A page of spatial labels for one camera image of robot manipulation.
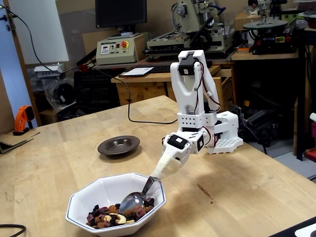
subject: white robotic arm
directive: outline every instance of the white robotic arm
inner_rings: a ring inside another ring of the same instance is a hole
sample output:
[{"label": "white robotic arm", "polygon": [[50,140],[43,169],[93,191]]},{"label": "white robotic arm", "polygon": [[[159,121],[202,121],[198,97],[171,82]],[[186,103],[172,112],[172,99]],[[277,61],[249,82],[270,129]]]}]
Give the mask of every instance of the white robotic arm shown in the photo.
[{"label": "white robotic arm", "polygon": [[[237,115],[216,113],[220,104],[203,50],[182,51],[179,61],[170,68],[172,88],[179,106],[179,128],[176,133],[166,136],[161,158],[151,174],[160,179],[176,173],[190,154],[198,154],[203,147],[215,154],[232,152],[243,144],[237,135]],[[203,94],[210,108],[207,114]]]}]

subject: orange power drill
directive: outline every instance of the orange power drill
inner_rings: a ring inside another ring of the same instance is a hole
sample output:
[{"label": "orange power drill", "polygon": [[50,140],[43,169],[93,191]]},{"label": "orange power drill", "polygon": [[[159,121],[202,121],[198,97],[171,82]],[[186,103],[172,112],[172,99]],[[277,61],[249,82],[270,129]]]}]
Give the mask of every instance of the orange power drill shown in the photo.
[{"label": "orange power drill", "polygon": [[14,136],[21,136],[26,132],[30,131],[33,128],[32,120],[34,119],[35,115],[33,112],[32,106],[22,106],[20,107],[14,123]]}]

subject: cashew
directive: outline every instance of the cashew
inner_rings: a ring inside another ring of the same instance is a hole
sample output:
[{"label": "cashew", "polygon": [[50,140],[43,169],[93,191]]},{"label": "cashew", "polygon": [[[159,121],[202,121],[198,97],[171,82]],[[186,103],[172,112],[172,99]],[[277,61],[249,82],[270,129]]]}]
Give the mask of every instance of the cashew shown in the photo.
[{"label": "cashew", "polygon": [[105,216],[105,217],[104,217],[104,221],[110,221],[111,219],[112,219],[111,216]]},{"label": "cashew", "polygon": [[125,216],[123,216],[123,215],[118,215],[118,217],[119,217],[119,222],[118,222],[118,224],[125,224],[125,222],[126,222]]},{"label": "cashew", "polygon": [[131,224],[131,223],[134,223],[135,221],[134,220],[130,220],[130,221],[126,221],[125,224]]}]

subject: whiteboard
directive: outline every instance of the whiteboard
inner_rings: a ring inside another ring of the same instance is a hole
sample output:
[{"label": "whiteboard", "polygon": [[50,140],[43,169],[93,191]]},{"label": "whiteboard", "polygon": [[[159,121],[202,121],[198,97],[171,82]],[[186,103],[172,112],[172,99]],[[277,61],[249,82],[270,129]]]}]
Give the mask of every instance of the whiteboard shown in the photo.
[{"label": "whiteboard", "polygon": [[[28,24],[43,63],[69,61],[55,0],[9,0],[11,11]],[[25,64],[38,64],[26,26],[14,19]]]}]

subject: trail mix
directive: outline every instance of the trail mix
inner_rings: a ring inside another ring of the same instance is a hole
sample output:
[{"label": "trail mix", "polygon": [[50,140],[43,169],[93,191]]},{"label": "trail mix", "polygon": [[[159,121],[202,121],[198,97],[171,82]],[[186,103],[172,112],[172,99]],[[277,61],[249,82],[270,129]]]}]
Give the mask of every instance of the trail mix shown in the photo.
[{"label": "trail mix", "polygon": [[102,229],[134,223],[153,209],[154,202],[155,199],[149,197],[144,201],[144,206],[136,206],[133,210],[126,210],[124,213],[119,212],[120,204],[101,208],[96,205],[93,211],[89,212],[86,225],[95,229]]}]

